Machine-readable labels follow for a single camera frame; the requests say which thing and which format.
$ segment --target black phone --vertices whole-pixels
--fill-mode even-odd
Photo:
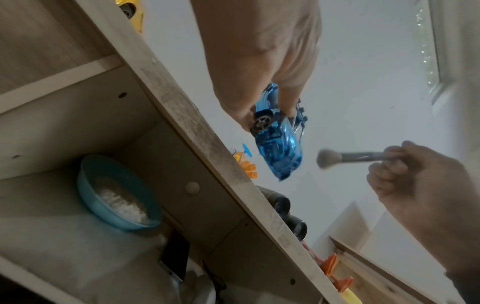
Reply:
[[[174,230],[158,262],[165,271],[181,283],[185,280],[189,253],[190,242],[180,232]]]

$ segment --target blue bowl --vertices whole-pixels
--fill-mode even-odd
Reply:
[[[142,202],[148,215],[148,224],[132,222],[110,208],[92,187],[92,183],[98,177],[113,179]],[[122,230],[139,230],[156,227],[162,222],[162,210],[159,202],[155,199],[154,193],[138,176],[111,158],[102,155],[84,157],[81,161],[77,187],[88,208],[112,226]]]

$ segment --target blue toy car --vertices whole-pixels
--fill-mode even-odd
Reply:
[[[301,140],[308,118],[297,104],[295,119],[289,119],[280,111],[278,99],[279,87],[270,83],[255,104],[255,123],[250,132],[274,175],[283,181],[302,163]]]

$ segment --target toy car wheel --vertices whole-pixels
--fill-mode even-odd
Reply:
[[[125,3],[120,6],[121,10],[125,15],[128,17],[128,19],[132,19],[132,17],[135,15],[137,12],[137,8],[133,3]]]
[[[260,133],[263,130],[268,129],[272,123],[274,123],[274,118],[273,116],[270,115],[263,115],[258,117],[255,120],[255,123],[253,124],[253,127],[251,128],[253,132],[255,133]]]

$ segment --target white powder in bowl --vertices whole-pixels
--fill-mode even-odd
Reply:
[[[94,190],[121,217],[140,224],[149,223],[145,206],[113,179],[108,177],[97,178]]]

